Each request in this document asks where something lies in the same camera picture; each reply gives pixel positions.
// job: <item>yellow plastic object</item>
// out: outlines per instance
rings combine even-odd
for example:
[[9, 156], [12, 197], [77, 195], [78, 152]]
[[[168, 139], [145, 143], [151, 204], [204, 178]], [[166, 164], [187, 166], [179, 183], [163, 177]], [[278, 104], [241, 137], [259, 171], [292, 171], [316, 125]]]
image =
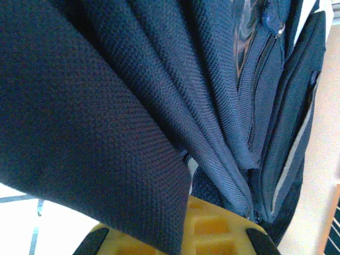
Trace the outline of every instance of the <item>yellow plastic object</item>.
[[[107, 227], [98, 224], [92, 231]], [[110, 227], [97, 255], [163, 255], [165, 253]], [[259, 225], [221, 207], [190, 196], [184, 222], [182, 255], [256, 255], [245, 232]]]

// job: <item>zipper track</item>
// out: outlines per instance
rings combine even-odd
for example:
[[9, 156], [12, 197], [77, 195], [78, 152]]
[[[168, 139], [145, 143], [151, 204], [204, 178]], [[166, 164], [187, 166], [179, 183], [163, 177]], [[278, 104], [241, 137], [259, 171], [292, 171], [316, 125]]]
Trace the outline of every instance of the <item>zipper track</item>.
[[274, 43], [276, 41], [276, 36], [270, 35], [265, 48], [263, 49], [258, 63], [255, 68], [254, 72], [254, 79], [252, 80], [252, 86], [251, 86], [251, 120], [250, 120], [250, 132], [249, 132], [249, 137], [248, 137], [248, 147], [252, 151], [252, 146], [254, 143], [254, 132], [255, 132], [255, 95], [256, 95], [256, 89], [257, 89], [257, 84], [260, 79], [260, 75], [262, 73], [262, 70], [264, 68], [265, 62], [267, 61], [267, 58], [269, 56], [269, 53], [271, 52], [271, 49], [274, 46]]

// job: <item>white wall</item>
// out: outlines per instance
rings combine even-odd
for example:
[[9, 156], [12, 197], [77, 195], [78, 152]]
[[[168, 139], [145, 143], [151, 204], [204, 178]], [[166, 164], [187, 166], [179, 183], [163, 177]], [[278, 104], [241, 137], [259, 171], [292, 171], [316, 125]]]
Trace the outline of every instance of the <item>white wall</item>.
[[340, 179], [340, 25], [331, 28], [306, 151], [303, 185], [282, 254], [316, 254]]

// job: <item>zipper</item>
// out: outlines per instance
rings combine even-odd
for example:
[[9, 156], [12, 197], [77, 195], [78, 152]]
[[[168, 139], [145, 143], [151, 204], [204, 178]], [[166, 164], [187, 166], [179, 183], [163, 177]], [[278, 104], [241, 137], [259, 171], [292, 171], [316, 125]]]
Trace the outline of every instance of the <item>zipper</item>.
[[252, 85], [251, 85], [251, 119], [250, 119], [250, 132], [249, 132], [249, 137], [248, 137], [248, 147], [252, 151], [252, 146], [254, 143], [254, 133], [255, 133], [255, 95], [256, 95], [256, 89], [257, 89], [257, 84], [259, 82], [262, 70], [264, 68], [264, 65], [268, 59], [269, 53], [271, 52], [274, 43], [276, 41], [277, 36], [275, 35], [270, 35], [265, 48], [263, 49], [259, 60], [257, 62], [255, 72], [254, 72], [254, 78], [252, 80]]

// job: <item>zipper pull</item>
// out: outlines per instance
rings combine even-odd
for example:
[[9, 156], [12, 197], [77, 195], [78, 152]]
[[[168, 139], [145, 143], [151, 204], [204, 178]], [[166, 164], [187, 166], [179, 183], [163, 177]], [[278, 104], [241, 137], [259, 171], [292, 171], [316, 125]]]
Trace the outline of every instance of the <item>zipper pull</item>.
[[267, 0], [262, 13], [262, 26], [269, 30], [274, 36], [280, 37], [285, 31], [285, 23], [280, 20], [278, 4], [276, 0]]

